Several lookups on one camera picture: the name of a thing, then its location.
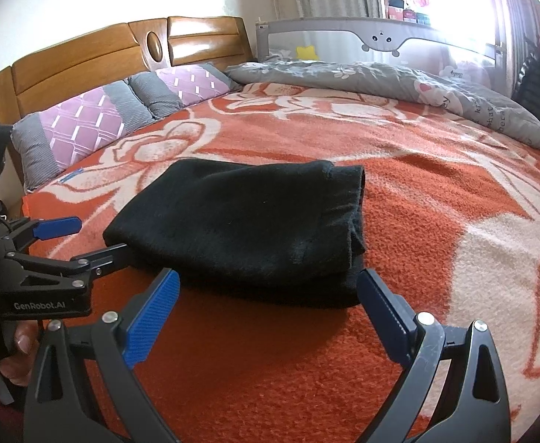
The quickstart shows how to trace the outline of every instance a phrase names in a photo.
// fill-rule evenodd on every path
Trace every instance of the black handle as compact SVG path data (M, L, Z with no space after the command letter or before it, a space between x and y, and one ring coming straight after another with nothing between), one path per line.
M17 349L14 344L14 334L17 322L0 322L0 361L14 354ZM14 409L24 410L26 388L17 386L0 374L0 401L12 405Z

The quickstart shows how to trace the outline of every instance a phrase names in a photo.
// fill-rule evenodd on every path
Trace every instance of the black cloth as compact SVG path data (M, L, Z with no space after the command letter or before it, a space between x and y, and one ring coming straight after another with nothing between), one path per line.
M362 166L180 160L104 231L182 284L274 303L358 304Z

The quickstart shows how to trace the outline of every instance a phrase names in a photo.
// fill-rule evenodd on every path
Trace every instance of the cartoon face on rail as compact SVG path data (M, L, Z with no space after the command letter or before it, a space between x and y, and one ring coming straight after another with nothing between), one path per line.
M391 28L389 25L372 31L365 35L366 44L362 45L362 50L390 51L393 56L399 56L398 48L405 38L400 38L400 35L396 35L396 33L395 28Z

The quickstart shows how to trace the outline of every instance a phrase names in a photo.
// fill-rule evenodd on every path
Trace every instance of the gray comforter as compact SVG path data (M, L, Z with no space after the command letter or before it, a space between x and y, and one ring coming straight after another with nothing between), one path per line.
M461 79L441 78L385 63L341 65L291 59L243 63L228 67L225 73L242 85L274 82L444 107L540 150L540 121L534 115L495 91Z

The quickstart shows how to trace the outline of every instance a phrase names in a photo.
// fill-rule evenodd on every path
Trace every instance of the oval headboard ornament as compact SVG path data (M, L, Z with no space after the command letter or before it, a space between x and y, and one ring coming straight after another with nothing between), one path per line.
M154 32L147 33L147 48L151 58L153 58L157 63L163 59L161 41L159 41L159 37Z

